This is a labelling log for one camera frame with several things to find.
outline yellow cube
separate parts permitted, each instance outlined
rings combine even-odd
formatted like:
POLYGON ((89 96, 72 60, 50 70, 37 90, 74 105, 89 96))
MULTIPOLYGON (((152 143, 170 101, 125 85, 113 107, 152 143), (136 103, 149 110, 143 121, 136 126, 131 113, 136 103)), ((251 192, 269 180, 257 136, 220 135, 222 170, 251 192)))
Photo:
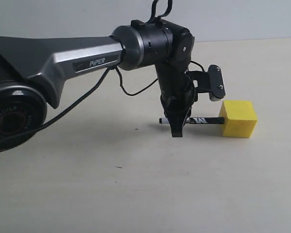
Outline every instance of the yellow cube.
POLYGON ((258 122, 252 103, 244 100, 223 101, 219 117, 225 118, 221 126, 224 137, 250 138, 258 122))

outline robotic arm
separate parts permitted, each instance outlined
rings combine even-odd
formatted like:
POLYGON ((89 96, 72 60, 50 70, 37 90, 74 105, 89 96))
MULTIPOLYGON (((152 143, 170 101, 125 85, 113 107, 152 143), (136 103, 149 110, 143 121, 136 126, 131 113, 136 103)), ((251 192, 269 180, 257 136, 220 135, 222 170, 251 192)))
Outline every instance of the robotic arm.
POLYGON ((189 71, 194 37, 190 30, 163 20, 172 9, 148 22, 131 21, 110 36, 27 39, 0 37, 0 151, 29 140, 41 127, 48 103, 56 109, 68 79, 107 68, 134 70, 155 66, 161 103, 172 137, 182 137, 198 93, 210 100, 225 96, 221 70, 189 71))

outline wire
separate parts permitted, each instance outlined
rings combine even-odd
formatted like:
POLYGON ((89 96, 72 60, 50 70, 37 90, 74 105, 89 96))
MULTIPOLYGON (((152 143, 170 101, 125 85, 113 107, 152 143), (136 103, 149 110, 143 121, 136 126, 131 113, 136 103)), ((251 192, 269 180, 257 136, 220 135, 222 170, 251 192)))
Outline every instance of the wire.
POLYGON ((156 80, 154 80, 150 85, 148 85, 147 87, 145 87, 144 89, 142 89, 142 90, 140 90, 140 91, 138 91, 138 92, 136 92, 136 93, 134 93, 134 94, 130 94, 130 93, 128 93, 128 92, 125 90, 125 88, 124 88, 124 86, 123 86, 123 76, 122 76, 120 70, 118 69, 118 67, 115 67, 115 70, 116 70, 116 72, 117 72, 117 74, 118 74, 118 76, 119 76, 119 78, 120 78, 120 87, 122 88, 123 92, 124 92, 126 95, 128 95, 128 96, 137 96, 137 95, 139 95, 140 93, 142 93, 142 92, 144 92, 145 90, 149 89, 149 88, 150 88, 154 83, 156 83, 157 80, 158 80, 158 79, 156 79, 156 80))
POLYGON ((111 69, 113 69, 113 68, 107 68, 106 71, 102 74, 101 78, 98 80, 98 82, 96 83, 96 85, 93 88, 91 88, 88 92, 86 92, 83 96, 81 96, 79 99, 77 99, 72 105, 67 107, 64 111, 62 111, 60 114, 58 114, 52 120, 48 121, 47 123, 43 124, 42 126, 36 128, 34 130, 26 131, 26 132, 19 133, 19 134, 10 136, 10 137, 3 138, 0 140, 0 144, 5 142, 5 141, 8 141, 8 140, 12 140, 12 139, 16 139, 18 137, 26 136, 28 134, 37 133, 37 132, 42 131, 42 130, 46 129, 47 127, 51 126, 52 124, 54 124, 58 120, 60 120, 67 113, 69 113, 72 109, 74 109, 77 105, 79 105, 84 99, 86 99, 94 91, 96 91, 99 88, 99 86, 101 85, 101 83, 103 82, 103 80, 106 78, 107 74, 109 73, 109 71, 111 69))
POLYGON ((205 69, 204 69, 204 67, 201 64, 199 64, 199 63, 197 63, 195 61, 191 61, 191 63, 193 63, 195 65, 198 65, 202 69, 202 71, 205 72, 205 69))

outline white tabletop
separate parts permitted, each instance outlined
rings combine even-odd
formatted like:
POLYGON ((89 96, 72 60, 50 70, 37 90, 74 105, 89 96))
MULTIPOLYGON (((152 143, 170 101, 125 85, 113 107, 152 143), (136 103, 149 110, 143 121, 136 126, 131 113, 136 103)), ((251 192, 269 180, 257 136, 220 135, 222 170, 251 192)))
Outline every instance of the white tabletop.
MULTIPOLYGON (((158 84, 128 97, 112 71, 61 121, 0 153, 0 233, 291 233, 291 39, 197 43, 193 59, 222 68, 226 100, 252 101, 250 139, 216 125, 172 138, 158 84)), ((48 119, 101 74, 68 81, 48 119)), ((135 92, 156 73, 123 76, 135 92)), ((193 116, 221 104, 200 95, 193 116)))

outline silver arm casing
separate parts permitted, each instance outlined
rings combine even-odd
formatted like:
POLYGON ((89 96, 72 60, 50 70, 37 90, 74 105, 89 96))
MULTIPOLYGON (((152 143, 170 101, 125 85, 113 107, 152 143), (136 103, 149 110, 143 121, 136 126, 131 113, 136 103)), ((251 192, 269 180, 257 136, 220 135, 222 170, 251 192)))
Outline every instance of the silver arm casing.
POLYGON ((40 86, 59 106, 66 80, 121 62, 123 48, 111 36, 28 39, 0 37, 0 55, 27 82, 40 86))

